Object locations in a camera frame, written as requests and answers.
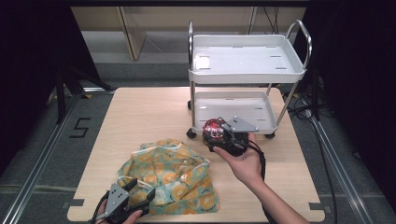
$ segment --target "metal rail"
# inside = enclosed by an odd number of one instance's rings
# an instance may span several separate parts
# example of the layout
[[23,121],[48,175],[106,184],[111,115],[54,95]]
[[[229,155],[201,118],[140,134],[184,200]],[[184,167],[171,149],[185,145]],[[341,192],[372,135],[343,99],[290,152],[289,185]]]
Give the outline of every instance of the metal rail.
[[332,166],[335,176],[337,177],[338,181],[340,182],[340,186],[343,189],[346,198],[348,199],[350,206],[355,214],[356,219],[361,224],[371,224],[374,223],[373,219],[371,218],[368,209],[362,200],[361,196],[359,195],[357,189],[355,188],[352,180],[350,179],[347,170],[345,169],[343,163],[341,163],[337,152],[332,147],[332,143],[328,138],[327,134],[325,133],[320,121],[317,121],[315,117],[311,116],[311,111],[306,110],[305,113],[310,120],[312,121],[315,128],[318,130],[318,135],[320,137],[320,141],[323,144],[323,150],[327,159]]
[[3,220],[3,224],[13,224],[17,223],[21,217],[21,214],[26,207],[32,193],[35,189],[35,185],[42,175],[45,167],[47,166],[48,161],[50,160],[50,155],[52,151],[55,149],[56,144],[59,141],[59,138],[64,130],[64,126],[70,117],[73,108],[78,102],[80,95],[73,95],[71,98],[68,107],[66,108],[66,114],[63,120],[56,124],[55,129],[53,130],[49,141],[45,145],[43,151],[41,152],[40,156],[38,157],[37,161],[35,162],[35,166],[32,169],[31,173],[27,177],[26,181],[24,182],[23,186],[21,187],[20,192],[18,193],[17,198],[14,200],[14,203],[8,208],[7,214],[5,219]]

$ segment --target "beige cabinet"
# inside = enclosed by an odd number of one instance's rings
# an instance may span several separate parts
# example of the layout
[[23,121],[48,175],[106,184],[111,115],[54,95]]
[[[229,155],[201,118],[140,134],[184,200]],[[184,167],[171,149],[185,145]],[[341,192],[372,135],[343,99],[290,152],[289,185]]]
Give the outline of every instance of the beige cabinet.
[[186,31],[236,35],[286,33],[301,20],[303,7],[72,7],[82,31],[123,31],[131,60],[137,60],[148,31]]

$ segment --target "human hand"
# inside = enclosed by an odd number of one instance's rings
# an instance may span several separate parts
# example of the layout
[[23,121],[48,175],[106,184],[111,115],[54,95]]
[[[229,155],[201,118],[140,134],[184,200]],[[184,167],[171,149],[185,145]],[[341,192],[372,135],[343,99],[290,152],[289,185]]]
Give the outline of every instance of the human hand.
[[[98,214],[103,214],[106,211],[106,204],[107,200],[104,200],[98,210]],[[138,218],[142,215],[143,211],[142,210],[137,210],[133,212],[122,224],[134,224]],[[95,224],[107,224],[105,218],[99,218],[95,221]]]
[[[257,143],[256,134],[249,133],[248,140]],[[227,161],[235,177],[245,185],[258,179],[262,180],[260,156],[255,150],[248,148],[247,151],[239,157],[232,156],[220,147],[213,147],[213,150]]]

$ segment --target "white tray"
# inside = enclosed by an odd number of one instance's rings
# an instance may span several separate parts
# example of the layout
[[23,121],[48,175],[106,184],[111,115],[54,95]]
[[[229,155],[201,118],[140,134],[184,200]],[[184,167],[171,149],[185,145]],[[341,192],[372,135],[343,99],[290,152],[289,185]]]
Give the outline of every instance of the white tray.
[[202,134],[205,123],[234,116],[256,126],[257,133],[270,134],[276,130],[276,117],[264,91],[199,91],[195,94],[195,133]]
[[190,81],[202,84],[294,83],[305,69],[283,35],[196,35]]

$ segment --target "finger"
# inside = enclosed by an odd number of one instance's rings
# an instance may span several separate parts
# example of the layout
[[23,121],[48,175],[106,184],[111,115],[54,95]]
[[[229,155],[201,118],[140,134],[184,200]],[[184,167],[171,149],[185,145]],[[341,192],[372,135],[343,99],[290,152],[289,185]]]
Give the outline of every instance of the finger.
[[229,161],[232,157],[230,153],[220,147],[213,147],[213,150],[218,153],[220,157],[222,157],[225,161]]
[[106,210],[106,204],[107,204],[107,199],[105,199],[104,201],[102,201],[102,203],[100,204],[100,207],[98,209],[98,214],[103,214]]
[[137,210],[133,212],[124,222],[123,224],[134,224],[138,218],[142,215],[142,210]]
[[247,139],[248,140],[250,140],[250,141],[252,141],[252,142],[257,142],[257,139],[256,139],[256,134],[255,133],[248,133],[247,134]]

